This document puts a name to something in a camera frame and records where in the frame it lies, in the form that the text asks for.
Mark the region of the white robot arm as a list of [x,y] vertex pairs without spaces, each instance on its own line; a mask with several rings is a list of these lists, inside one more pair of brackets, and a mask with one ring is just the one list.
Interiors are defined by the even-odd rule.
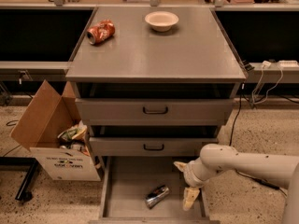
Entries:
[[299,157],[244,153],[234,147],[207,144],[199,157],[188,163],[175,161],[188,187],[184,190],[183,209],[188,211],[207,181],[228,170],[264,180],[288,191],[281,224],[299,224]]

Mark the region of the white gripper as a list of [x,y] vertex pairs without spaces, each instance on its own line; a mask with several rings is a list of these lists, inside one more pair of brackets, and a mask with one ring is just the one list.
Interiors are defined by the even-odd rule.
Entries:
[[202,163],[201,159],[190,161],[187,164],[181,161],[175,161],[174,165],[184,174],[188,188],[184,189],[183,210],[188,211],[192,208],[197,199],[200,189],[208,180],[208,169]]

